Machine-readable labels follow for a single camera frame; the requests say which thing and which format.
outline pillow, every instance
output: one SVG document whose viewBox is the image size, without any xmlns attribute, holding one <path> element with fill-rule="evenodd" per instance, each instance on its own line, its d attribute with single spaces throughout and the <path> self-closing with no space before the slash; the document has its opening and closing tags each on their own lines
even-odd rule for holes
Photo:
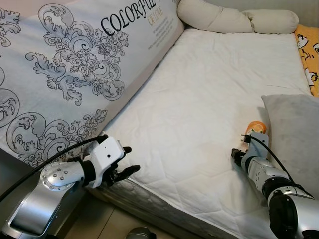
<svg viewBox="0 0 319 239">
<path fill-rule="evenodd" d="M 271 150 L 293 180 L 318 199 L 319 98 L 270 95 L 262 99 L 270 119 Z"/>
<path fill-rule="evenodd" d="M 243 11 L 251 21 L 254 31 L 263 34 L 291 34 L 298 26 L 298 16 L 288 10 Z"/>
<path fill-rule="evenodd" d="M 215 6 L 203 0 L 182 0 L 177 14 L 182 21 L 199 30 L 253 32 L 250 20 L 238 10 Z"/>
<path fill-rule="evenodd" d="M 0 8 L 0 148 L 33 167 L 100 134 L 184 29 L 173 1 L 58 2 Z"/>
</svg>

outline black scroll pattern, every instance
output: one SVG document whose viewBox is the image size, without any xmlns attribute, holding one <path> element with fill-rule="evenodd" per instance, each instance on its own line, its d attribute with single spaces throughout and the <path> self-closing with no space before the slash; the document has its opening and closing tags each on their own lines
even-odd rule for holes
<svg viewBox="0 0 319 239">
<path fill-rule="evenodd" d="M 0 7 L 0 44 L 3 47 L 11 45 L 8 33 L 18 34 L 21 31 L 19 26 L 20 13 L 4 10 Z"/>
<path fill-rule="evenodd" d="M 107 110 L 97 109 L 95 114 L 68 124 L 61 119 L 47 123 L 37 112 L 23 113 L 10 124 L 6 140 L 21 161 L 36 167 L 70 145 L 97 135 L 106 114 Z"/>
<path fill-rule="evenodd" d="M 33 69 L 46 75 L 49 88 L 61 90 L 63 98 L 77 106 L 82 103 L 81 87 L 91 86 L 93 94 L 111 101 L 122 95 L 125 84 L 120 81 L 119 62 L 129 45 L 126 33 L 108 36 L 86 22 L 74 21 L 69 9 L 58 4 L 43 6 L 38 17 L 46 30 L 45 43 L 55 47 L 56 53 L 53 62 L 35 52 L 25 57 L 35 60 Z"/>
<path fill-rule="evenodd" d="M 0 67 L 0 87 L 5 80 L 5 73 Z M 17 116 L 20 107 L 18 96 L 9 89 L 0 88 L 0 128 L 11 123 Z"/>
</svg>

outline white mattress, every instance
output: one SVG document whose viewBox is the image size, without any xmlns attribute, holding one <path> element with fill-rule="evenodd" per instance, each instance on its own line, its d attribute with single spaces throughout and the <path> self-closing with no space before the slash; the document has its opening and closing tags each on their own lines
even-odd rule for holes
<svg viewBox="0 0 319 239">
<path fill-rule="evenodd" d="M 131 146 L 120 169 L 193 217 L 241 239 L 272 239 L 262 195 L 231 160 L 261 95 L 310 94 L 291 35 L 188 29 L 106 128 Z"/>
</svg>

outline black cable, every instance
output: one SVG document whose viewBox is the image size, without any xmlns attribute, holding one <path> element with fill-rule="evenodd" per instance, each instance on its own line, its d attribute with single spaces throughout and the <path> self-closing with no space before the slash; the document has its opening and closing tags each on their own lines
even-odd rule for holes
<svg viewBox="0 0 319 239">
<path fill-rule="evenodd" d="M 290 176 L 289 172 L 287 171 L 287 169 L 284 167 L 284 165 L 280 162 L 280 160 L 277 158 L 277 156 L 271 151 L 271 149 L 265 145 L 262 141 L 260 141 L 259 139 L 251 136 L 251 135 L 245 135 L 245 138 L 250 138 L 255 140 L 256 142 L 260 143 L 265 149 L 267 149 L 267 151 L 271 154 L 271 156 L 275 159 L 275 161 L 280 165 L 280 167 L 282 168 L 282 170 L 284 170 L 288 177 L 289 180 L 298 188 L 302 189 L 305 193 L 307 193 L 309 196 L 313 197 L 310 193 L 308 193 L 300 184 L 296 184 L 293 180 L 293 178 Z"/>
<path fill-rule="evenodd" d="M 36 168 L 34 168 L 31 172 L 29 172 L 28 174 L 26 174 L 25 176 L 23 176 L 21 179 L 19 179 L 15 184 L 13 184 L 9 189 L 7 189 L 1 196 L 0 196 L 0 203 L 14 190 L 16 189 L 18 186 L 20 186 L 25 180 L 27 180 L 28 178 L 30 178 L 31 176 L 33 176 L 36 172 L 38 172 L 39 170 L 41 170 L 42 168 L 44 168 L 46 165 L 48 165 L 49 163 L 51 163 L 54 159 L 61 157 L 62 155 L 64 155 L 65 153 L 80 147 L 84 144 L 87 143 L 91 143 L 93 141 L 104 141 L 105 139 L 107 139 L 107 135 L 103 135 L 103 136 L 99 136 L 96 138 L 91 138 L 88 140 L 85 140 L 83 142 L 77 143 L 59 153 L 57 153 L 56 155 L 54 155 L 53 157 L 51 157 L 50 159 L 48 159 L 47 161 L 45 161 L 44 163 L 42 163 L 41 165 L 37 166 Z"/>
</svg>

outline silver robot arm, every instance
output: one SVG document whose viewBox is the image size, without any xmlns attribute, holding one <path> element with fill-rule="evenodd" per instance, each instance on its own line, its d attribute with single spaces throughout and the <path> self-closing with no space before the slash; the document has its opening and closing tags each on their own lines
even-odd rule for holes
<svg viewBox="0 0 319 239">
<path fill-rule="evenodd" d="M 268 146 L 267 135 L 251 136 Z M 268 161 L 268 152 L 259 142 L 249 143 L 246 153 L 233 149 L 232 157 L 265 196 L 273 233 L 279 239 L 319 239 L 319 201 Z"/>
<path fill-rule="evenodd" d="M 112 137 L 94 148 L 83 162 L 48 164 L 40 175 L 35 189 L 18 205 L 2 228 L 2 233 L 15 239 L 42 239 L 55 218 L 63 198 L 78 184 L 96 188 L 127 178 L 139 170 L 132 166 L 117 173 L 117 162 L 130 150 L 122 148 Z"/>
</svg>

